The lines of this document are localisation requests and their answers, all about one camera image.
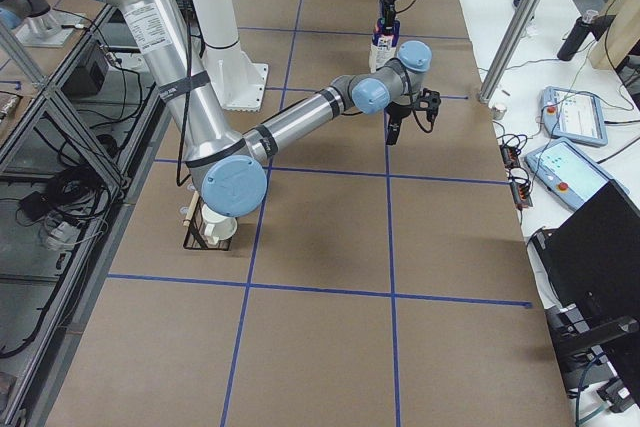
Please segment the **blue white milk carton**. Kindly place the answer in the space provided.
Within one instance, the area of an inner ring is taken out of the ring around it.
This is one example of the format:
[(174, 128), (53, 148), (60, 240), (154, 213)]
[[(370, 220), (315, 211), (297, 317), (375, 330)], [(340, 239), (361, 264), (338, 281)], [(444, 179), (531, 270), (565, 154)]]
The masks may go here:
[(398, 20), (394, 20), (390, 25), (386, 25), (383, 18), (377, 21), (371, 38), (368, 60), (371, 72), (380, 69), (395, 56), (399, 31), (400, 22)]

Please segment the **teach pendant near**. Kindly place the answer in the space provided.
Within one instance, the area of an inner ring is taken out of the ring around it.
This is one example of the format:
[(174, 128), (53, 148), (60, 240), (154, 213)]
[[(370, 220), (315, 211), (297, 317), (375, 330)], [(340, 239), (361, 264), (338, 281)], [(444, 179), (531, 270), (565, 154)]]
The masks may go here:
[(531, 172), (572, 211), (578, 210), (614, 177), (567, 138), (525, 155)]

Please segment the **black bottle on desk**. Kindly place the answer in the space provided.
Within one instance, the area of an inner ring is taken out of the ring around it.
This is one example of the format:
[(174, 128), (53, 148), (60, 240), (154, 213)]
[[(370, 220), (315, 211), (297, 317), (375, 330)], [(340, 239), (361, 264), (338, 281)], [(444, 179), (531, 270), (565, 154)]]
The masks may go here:
[(588, 9), (576, 19), (571, 31), (556, 54), (559, 60), (571, 61), (573, 59), (586, 37), (591, 33), (598, 15), (599, 13), (596, 10)]

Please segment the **small metal cylinder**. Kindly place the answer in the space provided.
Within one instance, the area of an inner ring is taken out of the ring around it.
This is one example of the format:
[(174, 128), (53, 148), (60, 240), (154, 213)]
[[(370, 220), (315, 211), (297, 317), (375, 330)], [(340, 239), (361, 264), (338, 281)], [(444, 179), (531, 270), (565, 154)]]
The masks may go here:
[(500, 121), (504, 118), (507, 112), (507, 106), (502, 103), (496, 103), (491, 107), (492, 119)]

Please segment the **black laptop monitor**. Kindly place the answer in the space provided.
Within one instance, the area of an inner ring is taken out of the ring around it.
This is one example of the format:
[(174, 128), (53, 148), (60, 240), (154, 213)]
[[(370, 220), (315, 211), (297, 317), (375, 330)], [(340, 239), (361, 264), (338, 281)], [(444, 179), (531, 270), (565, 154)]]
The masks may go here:
[(556, 356), (604, 350), (639, 400), (639, 332), (615, 322), (639, 320), (639, 208), (614, 180), (602, 186), (560, 227), (532, 238), (563, 307), (547, 312)]

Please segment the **teach pendant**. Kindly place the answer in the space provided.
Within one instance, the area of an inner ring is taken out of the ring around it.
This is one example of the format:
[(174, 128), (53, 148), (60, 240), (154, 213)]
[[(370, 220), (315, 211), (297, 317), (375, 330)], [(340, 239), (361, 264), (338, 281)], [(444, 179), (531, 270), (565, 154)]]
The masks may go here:
[(540, 101), (542, 124), (552, 138), (594, 147), (608, 144), (601, 102), (594, 94), (548, 86)]
[(531, 172), (572, 211), (578, 210), (614, 177), (567, 138), (525, 155)]

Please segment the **aluminium frame post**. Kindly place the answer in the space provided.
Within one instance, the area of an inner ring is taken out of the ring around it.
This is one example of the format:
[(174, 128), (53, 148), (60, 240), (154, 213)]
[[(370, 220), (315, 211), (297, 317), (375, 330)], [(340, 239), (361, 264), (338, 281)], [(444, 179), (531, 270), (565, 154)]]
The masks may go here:
[(539, 2), (540, 0), (520, 1), (478, 93), (481, 103), (487, 104), (496, 91)]

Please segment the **white mug on rack front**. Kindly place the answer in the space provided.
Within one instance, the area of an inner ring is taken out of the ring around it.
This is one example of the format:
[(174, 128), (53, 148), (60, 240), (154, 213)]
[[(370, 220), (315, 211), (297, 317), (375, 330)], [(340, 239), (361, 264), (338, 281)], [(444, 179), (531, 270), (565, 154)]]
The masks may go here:
[(230, 240), (237, 231), (238, 223), (235, 217), (218, 214), (207, 205), (201, 208), (201, 216), (204, 224), (203, 236), (211, 246), (220, 241)]

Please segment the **teach pendant far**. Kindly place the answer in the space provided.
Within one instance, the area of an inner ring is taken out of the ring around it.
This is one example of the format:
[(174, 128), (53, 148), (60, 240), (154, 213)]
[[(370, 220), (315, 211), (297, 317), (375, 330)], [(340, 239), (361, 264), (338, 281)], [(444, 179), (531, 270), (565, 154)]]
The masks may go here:
[(540, 101), (542, 124), (552, 138), (594, 147), (608, 144), (601, 102), (594, 94), (548, 86)]

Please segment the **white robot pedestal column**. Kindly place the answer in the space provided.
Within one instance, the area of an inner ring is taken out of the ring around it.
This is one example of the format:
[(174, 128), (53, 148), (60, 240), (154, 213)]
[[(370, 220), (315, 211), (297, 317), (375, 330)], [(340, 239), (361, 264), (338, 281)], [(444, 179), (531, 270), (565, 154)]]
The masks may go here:
[(269, 67), (252, 62), (244, 52), (232, 0), (192, 3), (204, 44), (203, 65), (221, 106), (230, 111), (259, 111)]

